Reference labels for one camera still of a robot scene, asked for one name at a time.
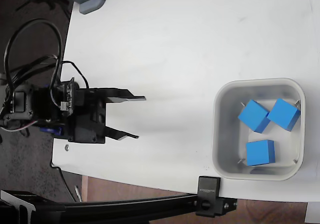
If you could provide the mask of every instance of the blue cube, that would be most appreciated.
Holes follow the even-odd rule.
[[[250,100],[238,118],[257,133],[262,133],[269,124],[268,110],[257,102]]]
[[[291,131],[299,116],[299,109],[285,102],[283,99],[278,99],[267,118],[283,129]]]
[[[275,146],[272,140],[246,143],[246,163],[248,166],[276,162]]]

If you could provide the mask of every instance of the white surface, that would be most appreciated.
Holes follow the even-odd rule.
[[[320,203],[308,203],[304,222],[320,223]]]
[[[320,0],[106,0],[75,5],[65,59],[91,87],[128,88],[145,102],[107,105],[107,124],[140,138],[104,145],[55,140],[63,170],[145,187],[196,193],[211,161],[213,105],[233,80],[287,77],[306,97],[302,167],[282,182],[221,181],[220,195],[320,201]],[[71,65],[72,76],[83,86]]]
[[[272,110],[278,98],[300,103],[300,118],[292,131],[270,122],[263,133],[252,131],[238,115],[251,99]],[[306,98],[289,78],[233,81],[217,93],[213,109],[213,167],[224,178],[283,181],[299,170],[304,158]],[[273,140],[275,163],[247,166],[247,142]]]

